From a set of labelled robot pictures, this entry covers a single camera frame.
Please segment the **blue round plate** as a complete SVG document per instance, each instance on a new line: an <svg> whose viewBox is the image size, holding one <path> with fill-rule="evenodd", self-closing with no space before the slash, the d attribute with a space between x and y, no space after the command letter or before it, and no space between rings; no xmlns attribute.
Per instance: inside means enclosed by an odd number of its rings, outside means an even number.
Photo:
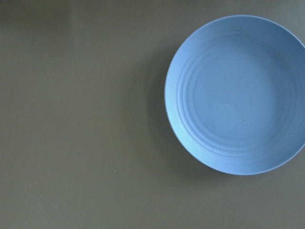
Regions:
<svg viewBox="0 0 305 229"><path fill-rule="evenodd" d="M177 139L202 164L272 171L305 146L305 46L262 17L216 19L175 53L164 102Z"/></svg>

